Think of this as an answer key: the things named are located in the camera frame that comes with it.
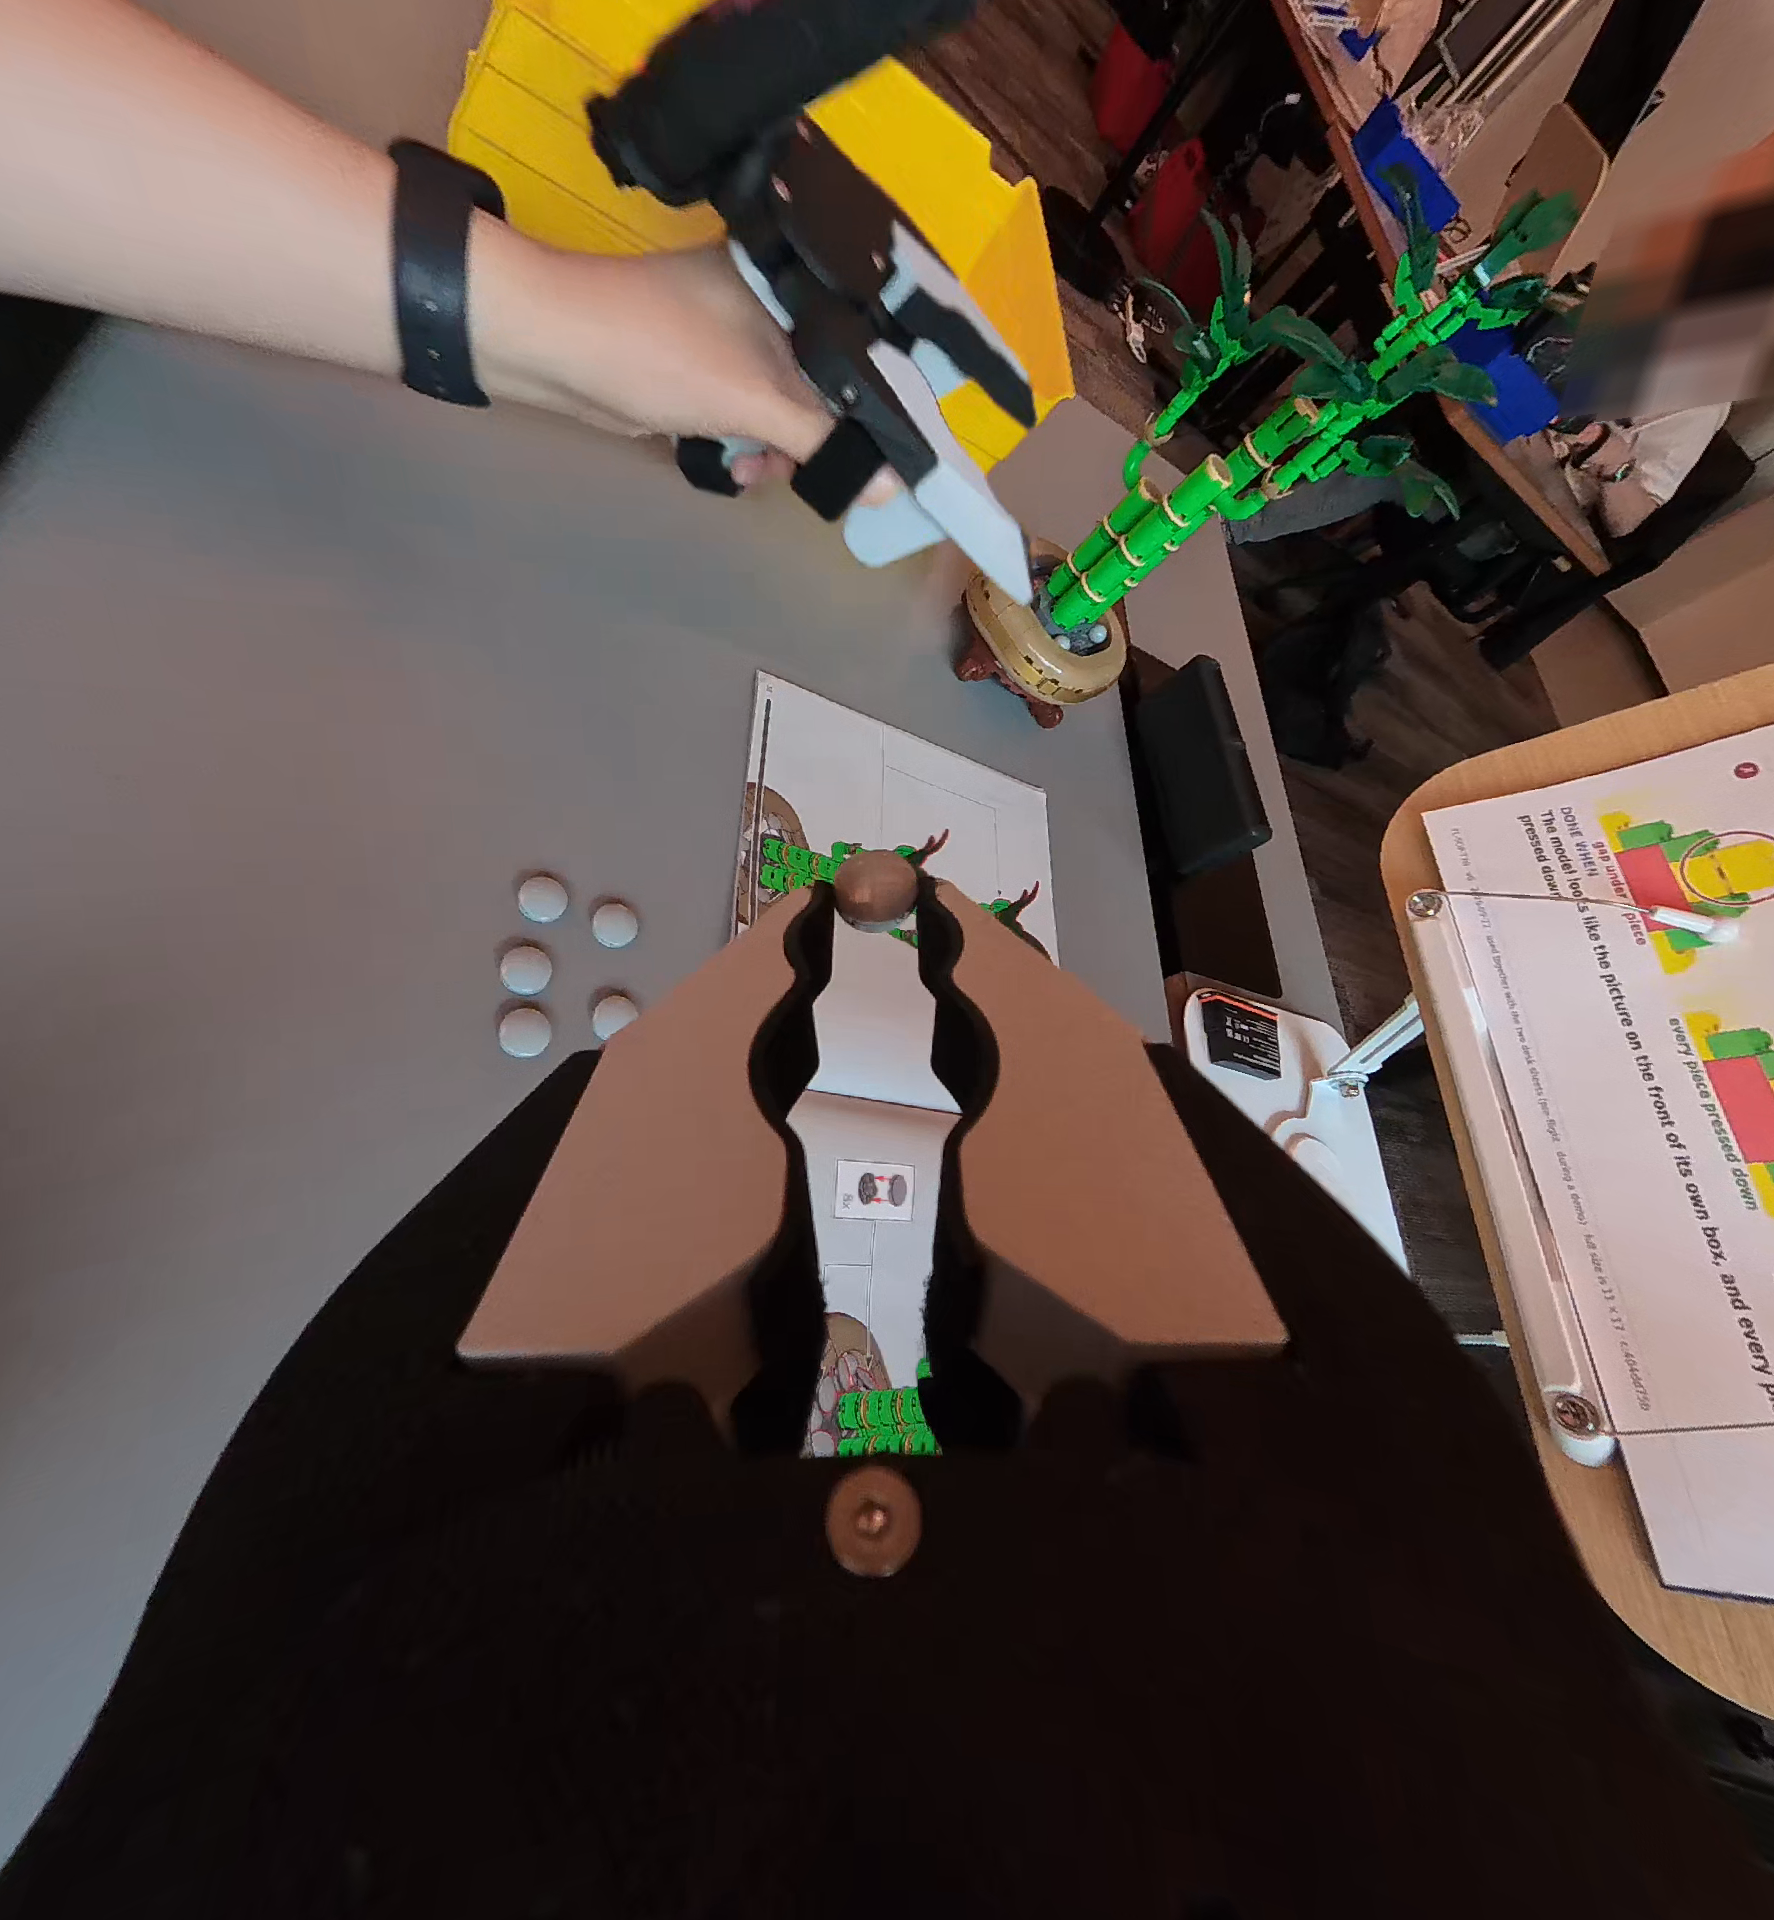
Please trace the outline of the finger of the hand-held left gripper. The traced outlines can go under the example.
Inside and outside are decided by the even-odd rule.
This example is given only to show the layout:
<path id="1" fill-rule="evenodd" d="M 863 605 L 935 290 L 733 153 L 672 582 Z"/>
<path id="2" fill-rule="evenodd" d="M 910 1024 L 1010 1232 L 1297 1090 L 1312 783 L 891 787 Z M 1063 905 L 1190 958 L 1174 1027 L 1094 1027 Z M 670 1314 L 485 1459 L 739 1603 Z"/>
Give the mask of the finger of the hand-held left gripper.
<path id="1" fill-rule="evenodd" d="M 878 568 L 950 543 L 1007 597 L 1030 603 L 1027 539 L 943 419 L 920 363 L 887 343 L 870 348 L 870 363 L 908 416 L 915 449 L 931 463 L 914 477 L 911 458 L 888 458 L 898 474 L 898 493 L 860 508 L 860 563 Z"/>
<path id="2" fill-rule="evenodd" d="M 1021 359 L 964 282 L 908 222 L 888 222 L 880 311 L 888 339 L 911 359 L 934 401 L 973 387 L 1020 429 L 1035 425 L 1034 391 Z"/>

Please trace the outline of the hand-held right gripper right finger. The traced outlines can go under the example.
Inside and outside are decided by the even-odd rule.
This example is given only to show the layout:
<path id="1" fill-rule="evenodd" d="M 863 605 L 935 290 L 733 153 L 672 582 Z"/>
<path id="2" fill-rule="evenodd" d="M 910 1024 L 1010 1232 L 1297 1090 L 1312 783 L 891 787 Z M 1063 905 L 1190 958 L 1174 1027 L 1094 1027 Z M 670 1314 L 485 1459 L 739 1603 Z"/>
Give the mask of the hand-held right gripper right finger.
<path id="1" fill-rule="evenodd" d="M 954 883 L 920 880 L 942 1149 L 930 1377 L 942 1451 L 1020 1441 L 1057 1389 L 1270 1362 L 1288 1334 L 1141 1030 Z"/>

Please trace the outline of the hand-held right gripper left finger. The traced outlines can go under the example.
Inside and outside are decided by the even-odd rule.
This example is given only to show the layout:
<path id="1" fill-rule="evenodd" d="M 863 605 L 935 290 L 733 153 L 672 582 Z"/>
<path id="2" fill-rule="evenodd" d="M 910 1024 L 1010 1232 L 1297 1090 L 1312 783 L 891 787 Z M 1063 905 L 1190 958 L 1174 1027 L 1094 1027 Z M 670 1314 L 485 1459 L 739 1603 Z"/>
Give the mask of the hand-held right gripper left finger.
<path id="1" fill-rule="evenodd" d="M 833 932 L 813 883 L 600 1046 L 464 1364 L 680 1384 L 739 1451 L 802 1456 L 825 1305 L 789 1115 L 820 1065 Z"/>

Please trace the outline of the green lego bamboo plant model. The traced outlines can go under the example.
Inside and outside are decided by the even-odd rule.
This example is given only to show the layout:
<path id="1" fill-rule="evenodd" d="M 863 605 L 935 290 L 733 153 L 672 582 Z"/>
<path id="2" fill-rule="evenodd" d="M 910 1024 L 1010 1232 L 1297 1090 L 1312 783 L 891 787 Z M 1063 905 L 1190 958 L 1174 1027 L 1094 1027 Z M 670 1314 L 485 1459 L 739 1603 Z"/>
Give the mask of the green lego bamboo plant model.
<path id="1" fill-rule="evenodd" d="M 1439 290 L 1440 235 L 1421 206 L 1413 172 L 1393 168 L 1391 178 L 1403 248 L 1390 322 L 1363 356 L 1289 306 L 1254 311 L 1248 242 L 1204 210 L 1218 290 L 1204 322 L 1174 331 L 1187 367 L 1184 385 L 1144 421 L 1119 467 L 1119 498 L 1078 543 L 1032 547 L 1017 588 L 1002 588 L 985 573 L 971 576 L 957 680 L 1002 687 L 1050 730 L 1067 707 L 1118 685 L 1128 661 L 1128 592 L 1204 527 L 1250 522 L 1335 477 L 1390 479 L 1410 517 L 1458 516 L 1450 485 L 1418 460 L 1413 439 L 1377 423 L 1414 397 L 1463 405 L 1496 398 L 1489 374 L 1462 359 L 1452 339 L 1463 329 L 1510 329 L 1540 304 L 1544 279 L 1525 273 L 1523 261 L 1563 242 L 1579 205 L 1572 192 L 1526 192 L 1481 248 L 1455 259 L 1458 272 Z M 1286 397 L 1231 451 L 1209 454 L 1163 491 L 1148 474 L 1150 454 L 1209 387 L 1268 353 L 1300 359 Z"/>

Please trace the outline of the cluster of white lego pebbles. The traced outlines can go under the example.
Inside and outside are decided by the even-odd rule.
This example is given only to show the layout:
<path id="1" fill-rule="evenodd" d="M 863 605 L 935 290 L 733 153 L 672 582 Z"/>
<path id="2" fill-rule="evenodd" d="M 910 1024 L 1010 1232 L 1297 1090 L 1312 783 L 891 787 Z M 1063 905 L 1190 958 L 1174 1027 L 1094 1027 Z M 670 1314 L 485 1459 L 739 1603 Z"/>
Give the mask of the cluster of white lego pebbles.
<path id="1" fill-rule="evenodd" d="M 555 927 L 564 923 L 567 907 L 569 891 L 561 877 L 536 872 L 515 886 L 515 910 L 523 925 Z M 621 897 L 594 900 L 586 925 L 593 941 L 610 952 L 633 947 L 641 931 L 638 910 Z M 518 937 L 503 945 L 494 972 L 500 987 L 494 1021 L 499 1048 L 515 1062 L 544 1058 L 555 1038 L 554 1018 L 544 1003 L 555 977 L 551 950 L 536 938 Z M 591 1002 L 591 1032 L 597 1043 L 607 1043 L 639 1014 L 636 995 L 621 990 L 603 992 Z"/>

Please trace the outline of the single round lego dome piece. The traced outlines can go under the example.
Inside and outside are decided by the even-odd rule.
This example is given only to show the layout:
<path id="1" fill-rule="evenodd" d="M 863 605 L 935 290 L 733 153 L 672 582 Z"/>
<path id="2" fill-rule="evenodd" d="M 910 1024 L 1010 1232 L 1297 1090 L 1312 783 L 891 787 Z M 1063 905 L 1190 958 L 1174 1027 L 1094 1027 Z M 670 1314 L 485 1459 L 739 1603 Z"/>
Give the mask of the single round lego dome piece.
<path id="1" fill-rule="evenodd" d="M 858 932 L 895 932 L 915 913 L 920 864 L 895 851 L 850 851 L 832 881 L 840 920 Z"/>

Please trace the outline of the lego instruction booklet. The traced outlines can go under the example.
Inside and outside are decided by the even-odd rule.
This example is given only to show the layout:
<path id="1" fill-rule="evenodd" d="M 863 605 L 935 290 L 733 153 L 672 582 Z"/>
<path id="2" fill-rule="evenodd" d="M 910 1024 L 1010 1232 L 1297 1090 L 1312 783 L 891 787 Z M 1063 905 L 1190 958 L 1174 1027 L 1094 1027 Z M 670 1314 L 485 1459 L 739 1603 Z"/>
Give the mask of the lego instruction booklet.
<path id="1" fill-rule="evenodd" d="M 731 927 L 832 881 L 858 851 L 950 881 L 1059 957 L 1045 794 L 770 675 L 755 679 Z M 793 1107 L 825 1344 L 802 1429 L 821 1459 L 937 1449 L 922 1406 L 940 1160 L 959 1107 L 931 1070 L 915 928 L 836 923 L 813 1003 L 820 1065 Z"/>

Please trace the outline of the person's left hand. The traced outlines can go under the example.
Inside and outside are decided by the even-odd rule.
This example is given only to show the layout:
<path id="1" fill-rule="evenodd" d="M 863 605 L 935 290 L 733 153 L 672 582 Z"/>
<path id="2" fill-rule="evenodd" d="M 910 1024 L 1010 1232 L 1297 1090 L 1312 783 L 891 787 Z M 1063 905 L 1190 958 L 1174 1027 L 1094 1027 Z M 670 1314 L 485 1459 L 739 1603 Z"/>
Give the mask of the person's left hand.
<path id="1" fill-rule="evenodd" d="M 478 210 L 467 348 L 493 401 L 628 437 L 746 442 L 731 479 L 789 479 L 833 431 L 789 333 L 722 246 L 647 256 L 558 251 Z"/>

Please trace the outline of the black battery with red edge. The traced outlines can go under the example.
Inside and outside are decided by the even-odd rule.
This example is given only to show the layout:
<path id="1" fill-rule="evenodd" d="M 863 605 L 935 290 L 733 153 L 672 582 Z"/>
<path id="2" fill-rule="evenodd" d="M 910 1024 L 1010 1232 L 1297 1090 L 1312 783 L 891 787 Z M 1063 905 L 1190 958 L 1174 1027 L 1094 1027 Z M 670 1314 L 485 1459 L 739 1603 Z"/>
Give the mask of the black battery with red edge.
<path id="1" fill-rule="evenodd" d="M 1200 1022 L 1206 1063 L 1261 1081 L 1278 1081 L 1283 1072 L 1282 1017 L 1268 1007 L 1201 992 L 1192 1010 Z"/>

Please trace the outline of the white stand base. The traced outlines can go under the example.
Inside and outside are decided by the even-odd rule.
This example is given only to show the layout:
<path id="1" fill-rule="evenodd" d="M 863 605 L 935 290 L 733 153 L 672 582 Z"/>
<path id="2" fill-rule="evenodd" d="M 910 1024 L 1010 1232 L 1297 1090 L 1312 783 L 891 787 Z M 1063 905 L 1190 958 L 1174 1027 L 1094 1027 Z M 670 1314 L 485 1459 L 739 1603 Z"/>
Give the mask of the white stand base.
<path id="1" fill-rule="evenodd" d="M 1174 1017 L 1180 1045 L 1193 1072 L 1364 1226 L 1403 1271 L 1407 1260 L 1364 1090 L 1407 1045 L 1439 1045 L 1465 1121 L 1476 1190 L 1496 1230 L 1501 1276 L 1520 1321 L 1520 1334 L 1500 1334 L 1497 1344 L 1526 1362 L 1555 1445 L 1579 1467 L 1603 1469 L 1617 1459 L 1620 1436 L 1528 1161 L 1523 1122 L 1501 1079 L 1497 1021 L 1480 997 L 1474 937 L 1455 918 L 1462 904 L 1554 905 L 1555 900 L 1443 886 L 1413 891 L 1401 917 L 1414 934 L 1418 977 L 1428 997 L 1407 994 L 1354 1045 L 1345 1045 L 1338 1028 L 1325 1021 L 1209 983 L 1182 997 Z M 1201 992 L 1239 995 L 1280 1013 L 1282 1079 L 1258 1081 L 1206 1063 L 1192 1010 L 1193 995 Z"/>

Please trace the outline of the red bag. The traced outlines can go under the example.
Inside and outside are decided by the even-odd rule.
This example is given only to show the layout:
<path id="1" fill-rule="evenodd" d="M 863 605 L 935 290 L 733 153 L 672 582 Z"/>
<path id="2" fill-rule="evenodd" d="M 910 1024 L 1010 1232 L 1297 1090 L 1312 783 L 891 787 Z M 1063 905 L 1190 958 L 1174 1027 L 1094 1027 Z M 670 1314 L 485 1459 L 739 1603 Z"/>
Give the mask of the red bag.
<path id="1" fill-rule="evenodd" d="M 1109 221 L 1128 210 L 1135 181 L 1163 132 L 1206 76 L 1218 36 L 1218 5 L 1131 5 L 1115 13 L 1091 81 L 1096 130 L 1111 155 L 1085 221 L 1094 301 L 1109 301 L 1123 261 Z"/>

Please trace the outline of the stacked yellow storage bins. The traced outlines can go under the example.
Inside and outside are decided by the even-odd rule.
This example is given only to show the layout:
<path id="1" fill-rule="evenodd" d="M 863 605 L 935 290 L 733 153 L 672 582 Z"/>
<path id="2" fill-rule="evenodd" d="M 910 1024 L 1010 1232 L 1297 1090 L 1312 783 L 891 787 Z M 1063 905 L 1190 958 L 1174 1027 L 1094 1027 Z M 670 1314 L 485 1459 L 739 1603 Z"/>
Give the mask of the stacked yellow storage bins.
<path id="1" fill-rule="evenodd" d="M 698 2 L 500 2 L 467 54 L 447 152 L 491 176 L 515 230 L 594 256 L 688 251 L 726 238 L 707 205 L 616 186 L 586 102 L 631 79 Z M 1027 372 L 1035 421 L 1074 392 L 1041 192 L 1003 181 L 986 138 L 908 67 L 915 28 L 858 79 L 816 98 L 813 130 L 875 180 Z"/>

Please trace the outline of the black wristband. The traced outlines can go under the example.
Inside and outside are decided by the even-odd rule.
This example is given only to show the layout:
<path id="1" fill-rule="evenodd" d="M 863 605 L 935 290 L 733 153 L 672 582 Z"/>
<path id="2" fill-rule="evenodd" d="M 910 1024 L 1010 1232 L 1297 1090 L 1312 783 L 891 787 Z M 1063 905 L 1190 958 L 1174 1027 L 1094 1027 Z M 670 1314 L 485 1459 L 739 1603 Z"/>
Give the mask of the black wristband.
<path id="1" fill-rule="evenodd" d="M 392 139 L 389 157 L 400 385 L 439 403 L 486 409 L 491 397 L 469 343 L 467 243 L 475 213 L 505 221 L 505 196 L 480 168 L 419 139 Z"/>

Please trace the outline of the blue plastic bin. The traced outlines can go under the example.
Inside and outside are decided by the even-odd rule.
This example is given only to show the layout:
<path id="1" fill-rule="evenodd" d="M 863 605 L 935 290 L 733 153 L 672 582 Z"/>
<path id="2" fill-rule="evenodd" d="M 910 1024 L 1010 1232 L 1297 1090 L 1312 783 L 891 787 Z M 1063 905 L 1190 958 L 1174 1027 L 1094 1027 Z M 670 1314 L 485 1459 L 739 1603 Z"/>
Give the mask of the blue plastic bin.
<path id="1" fill-rule="evenodd" d="M 1458 216 L 1458 201 L 1410 135 L 1397 100 L 1382 98 L 1367 115 L 1352 132 L 1352 155 L 1397 222 L 1416 213 L 1430 231 L 1443 231 Z"/>

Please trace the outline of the cluttered wooden desk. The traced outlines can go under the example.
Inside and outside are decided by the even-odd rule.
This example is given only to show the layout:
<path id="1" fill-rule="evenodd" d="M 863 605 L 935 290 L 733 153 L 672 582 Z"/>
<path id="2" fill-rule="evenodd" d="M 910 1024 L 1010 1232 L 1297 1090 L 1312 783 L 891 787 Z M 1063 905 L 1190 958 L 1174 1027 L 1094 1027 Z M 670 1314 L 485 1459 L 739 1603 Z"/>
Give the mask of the cluttered wooden desk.
<path id="1" fill-rule="evenodd" d="M 1296 61 L 1309 110 L 1320 122 L 1337 180 L 1346 190 L 1360 233 L 1357 246 L 1369 249 L 1376 261 L 1363 284 L 1371 288 L 1377 306 L 1391 308 L 1391 276 L 1401 254 L 1401 233 L 1397 225 L 1390 225 L 1382 215 L 1377 195 L 1352 152 L 1352 130 L 1342 115 L 1345 102 L 1323 65 L 1314 40 L 1307 36 L 1300 13 L 1288 2 L 1270 2 L 1268 10 Z M 1565 567 L 1579 568 L 1592 578 L 1605 573 L 1608 556 L 1601 539 L 1594 538 L 1594 527 L 1572 502 L 1565 486 L 1555 483 L 1555 491 L 1546 491 L 1544 477 L 1528 460 L 1531 444 L 1526 439 L 1500 444 L 1463 403 L 1437 397 L 1435 409 L 1440 413 L 1445 427 L 1465 444 L 1474 460 L 1542 527 L 1544 535 L 1555 542 L 1557 552 L 1565 554 Z"/>

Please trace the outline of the printed instruction sheet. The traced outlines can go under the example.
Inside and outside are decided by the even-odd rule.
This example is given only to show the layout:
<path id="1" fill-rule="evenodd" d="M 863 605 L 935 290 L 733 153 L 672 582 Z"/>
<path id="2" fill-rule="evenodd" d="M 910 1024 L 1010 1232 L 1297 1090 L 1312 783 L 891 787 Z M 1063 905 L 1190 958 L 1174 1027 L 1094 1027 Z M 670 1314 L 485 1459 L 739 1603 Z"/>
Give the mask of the printed instruction sheet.
<path id="1" fill-rule="evenodd" d="M 1660 1579 L 1774 1601 L 1774 723 L 1425 827 Z"/>

